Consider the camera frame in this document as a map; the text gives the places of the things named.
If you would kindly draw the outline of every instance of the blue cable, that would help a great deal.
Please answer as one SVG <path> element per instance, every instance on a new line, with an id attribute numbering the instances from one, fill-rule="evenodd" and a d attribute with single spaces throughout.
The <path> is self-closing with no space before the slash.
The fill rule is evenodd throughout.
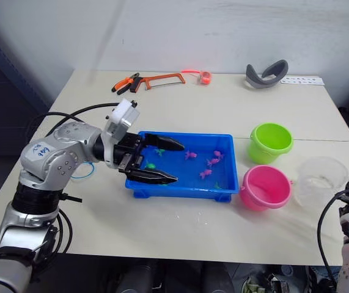
<path id="1" fill-rule="evenodd" d="M 87 174 L 87 175 L 84 175 L 84 176 L 71 176 L 72 179 L 83 179 L 83 178 L 89 177 L 91 174 L 94 173 L 94 171 L 95 171 L 94 163 L 92 163 L 92 162 L 83 162 L 82 164 L 91 165 L 92 168 L 91 168 L 90 173 Z"/>

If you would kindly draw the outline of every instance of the plastic cup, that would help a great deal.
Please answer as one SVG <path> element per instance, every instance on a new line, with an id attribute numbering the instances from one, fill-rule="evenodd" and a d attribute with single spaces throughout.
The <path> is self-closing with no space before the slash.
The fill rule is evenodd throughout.
<path id="1" fill-rule="evenodd" d="M 270 164 L 293 146 L 290 131 L 275 123 L 265 123 L 254 128 L 250 135 L 249 157 L 256 164 Z"/>
<path id="2" fill-rule="evenodd" d="M 268 165 L 250 168 L 243 177 L 240 197 L 253 211 L 278 209 L 291 196 L 291 182 L 279 170 Z"/>
<path id="3" fill-rule="evenodd" d="M 331 157 L 312 157 L 298 173 L 294 195 L 301 206 L 324 207 L 348 179 L 347 168 Z"/>

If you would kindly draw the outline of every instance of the white wall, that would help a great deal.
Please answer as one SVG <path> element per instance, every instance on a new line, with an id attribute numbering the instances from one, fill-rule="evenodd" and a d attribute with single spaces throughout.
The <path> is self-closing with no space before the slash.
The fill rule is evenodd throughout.
<path id="1" fill-rule="evenodd" d="M 74 68 L 244 73 L 286 59 L 349 103 L 349 0 L 0 0 L 0 45 L 50 100 Z"/>

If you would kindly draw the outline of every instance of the green bucket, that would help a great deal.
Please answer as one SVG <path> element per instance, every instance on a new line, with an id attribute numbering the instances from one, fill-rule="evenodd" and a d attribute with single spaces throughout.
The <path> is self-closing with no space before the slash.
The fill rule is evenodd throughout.
<path id="1" fill-rule="evenodd" d="M 265 123 L 254 128 L 250 135 L 249 157 L 256 164 L 272 163 L 293 146 L 290 131 L 275 123 Z"/>

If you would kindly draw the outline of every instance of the pink toy fish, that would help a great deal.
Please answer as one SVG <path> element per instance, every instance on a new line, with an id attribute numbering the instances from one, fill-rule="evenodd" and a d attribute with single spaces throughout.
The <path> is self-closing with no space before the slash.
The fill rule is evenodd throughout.
<path id="1" fill-rule="evenodd" d="M 219 160 L 224 156 L 220 151 L 213 151 L 213 154 L 217 156 Z"/>
<path id="2" fill-rule="evenodd" d="M 204 172 L 201 172 L 199 175 L 201 179 L 204 179 L 206 176 L 211 175 L 212 170 L 211 169 L 205 169 Z"/>
<path id="3" fill-rule="evenodd" d="M 186 159 L 186 160 L 189 159 L 189 158 L 194 159 L 195 157 L 197 157 L 197 154 L 196 154 L 196 153 L 191 153 L 191 152 L 189 152 L 189 151 L 187 151 L 187 152 L 185 153 L 185 159 Z"/>
<path id="4" fill-rule="evenodd" d="M 212 165 L 215 165 L 216 163 L 218 163 L 220 160 L 215 158 L 215 159 L 212 159 L 212 160 L 207 160 L 207 165 L 209 167 L 212 167 Z"/>

